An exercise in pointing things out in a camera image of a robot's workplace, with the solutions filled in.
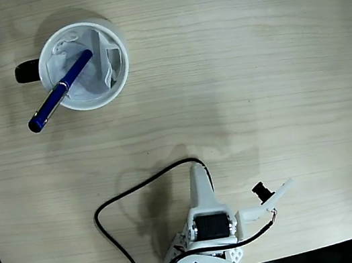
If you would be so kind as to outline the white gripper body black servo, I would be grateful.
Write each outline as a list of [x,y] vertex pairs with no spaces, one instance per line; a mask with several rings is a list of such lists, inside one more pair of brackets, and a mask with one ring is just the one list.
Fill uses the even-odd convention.
[[228,205],[192,207],[185,232],[189,250],[237,243],[237,220]]

